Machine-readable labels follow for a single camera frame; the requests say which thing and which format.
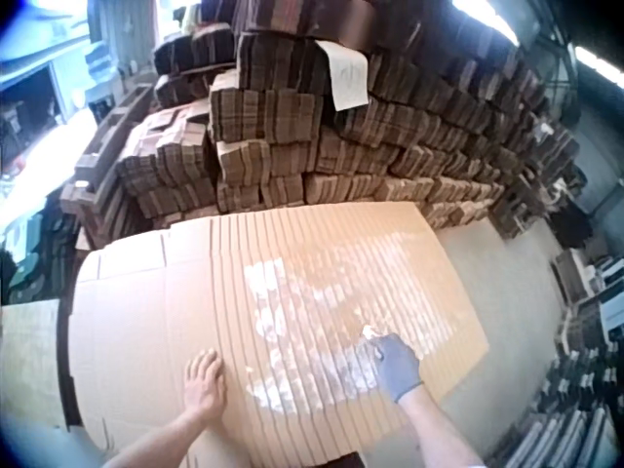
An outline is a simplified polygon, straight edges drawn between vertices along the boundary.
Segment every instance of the bare hand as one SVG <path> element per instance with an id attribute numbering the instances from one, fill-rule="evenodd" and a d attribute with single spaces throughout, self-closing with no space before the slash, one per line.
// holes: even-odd
<path id="1" fill-rule="evenodd" d="M 186 363 L 184 373 L 184 407 L 204 425 L 223 415 L 226 404 L 223 360 L 213 349 L 202 351 Z"/>

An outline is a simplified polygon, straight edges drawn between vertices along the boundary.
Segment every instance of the gray floor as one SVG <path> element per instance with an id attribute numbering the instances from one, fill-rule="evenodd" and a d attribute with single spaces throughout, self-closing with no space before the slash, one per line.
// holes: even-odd
<path id="1" fill-rule="evenodd" d="M 544 221 L 507 243 L 487 220 L 442 231 L 439 238 L 489 341 L 489 353 L 443 408 L 487 456 L 525 411 L 555 357 L 562 303 L 548 262 L 560 247 Z M 370 468 L 421 464 L 408 429 L 364 456 Z"/>

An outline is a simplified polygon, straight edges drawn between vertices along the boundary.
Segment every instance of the concrete floor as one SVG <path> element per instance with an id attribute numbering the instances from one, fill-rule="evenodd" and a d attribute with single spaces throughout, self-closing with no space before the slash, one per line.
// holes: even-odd
<path id="1" fill-rule="evenodd" d="M 555 356 L 561 299 L 549 268 L 560 250 L 545 222 L 503 242 L 489 221 L 446 230 L 439 238 L 462 279 L 489 341 L 489 353 L 443 401 L 479 454 L 487 456 L 521 416 Z M 11 424 L 31 466 L 99 466 L 81 429 Z M 363 453 L 370 468 L 421 466 L 409 429 Z"/>

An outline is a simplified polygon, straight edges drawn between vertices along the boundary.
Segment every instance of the human hand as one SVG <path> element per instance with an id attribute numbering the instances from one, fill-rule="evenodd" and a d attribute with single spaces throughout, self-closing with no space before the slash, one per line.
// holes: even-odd
<path id="1" fill-rule="evenodd" d="M 186 363 L 184 372 L 185 413 L 204 426 L 221 418 L 226 405 L 223 360 L 213 349 L 202 351 Z"/>
<path id="2" fill-rule="evenodd" d="M 373 338 L 371 343 L 379 350 L 375 356 L 379 385 L 395 403 L 422 383 L 420 362 L 416 354 L 400 336 L 391 333 Z"/>

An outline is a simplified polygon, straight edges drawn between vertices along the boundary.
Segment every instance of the blue glove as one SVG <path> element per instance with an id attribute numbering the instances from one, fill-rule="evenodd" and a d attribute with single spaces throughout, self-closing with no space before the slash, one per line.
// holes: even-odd
<path id="1" fill-rule="evenodd" d="M 377 347 L 380 356 L 375 356 L 379 385 L 395 403 L 422 383 L 420 362 L 416 354 L 400 336 L 391 333 L 375 338 L 371 343 Z"/>

